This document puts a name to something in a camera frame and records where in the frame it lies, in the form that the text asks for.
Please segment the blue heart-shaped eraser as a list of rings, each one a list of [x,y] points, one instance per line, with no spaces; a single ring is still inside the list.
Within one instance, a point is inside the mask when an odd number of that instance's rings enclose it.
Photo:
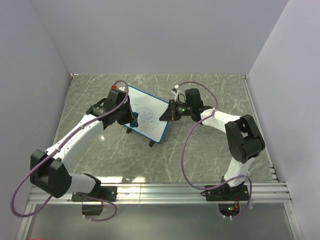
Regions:
[[[129,126],[131,127],[131,128],[137,128],[138,126],[139,126],[139,124],[138,124],[138,113],[137,112],[133,112],[132,113],[132,122],[129,124]]]

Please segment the blue-framed whiteboard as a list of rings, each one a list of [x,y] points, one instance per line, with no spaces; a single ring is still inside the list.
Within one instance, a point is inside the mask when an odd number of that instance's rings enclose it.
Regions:
[[[160,121],[169,103],[134,86],[128,87],[131,109],[137,113],[137,127],[125,126],[155,143],[161,143],[168,127],[167,121]]]

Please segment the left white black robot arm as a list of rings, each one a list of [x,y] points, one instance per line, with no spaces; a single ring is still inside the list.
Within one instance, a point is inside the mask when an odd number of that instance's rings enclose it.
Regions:
[[[46,151],[36,150],[30,158],[30,182],[49,195],[60,198],[66,193],[82,193],[89,201],[103,196],[101,181],[87,173],[71,174],[67,167],[98,134],[117,122],[120,125],[136,123],[130,101],[117,110],[115,104],[103,98],[92,105],[80,122],[55,145]]]

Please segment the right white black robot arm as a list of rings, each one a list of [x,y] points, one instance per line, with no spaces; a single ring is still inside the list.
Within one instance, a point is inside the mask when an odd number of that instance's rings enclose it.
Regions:
[[[218,111],[215,107],[204,105],[202,100],[187,100],[178,102],[170,100],[167,109],[160,116],[160,121],[173,122],[181,117],[189,116],[195,121],[188,132],[181,152],[181,171],[185,181],[194,189],[214,191],[221,189],[220,193],[226,200],[232,200],[238,195],[238,188],[244,185],[247,173],[252,162],[265,149],[266,144],[255,122],[249,115],[237,116]],[[212,127],[226,134],[231,160],[228,169],[222,177],[222,182],[211,187],[194,185],[185,172],[185,149],[192,131],[198,126]]]

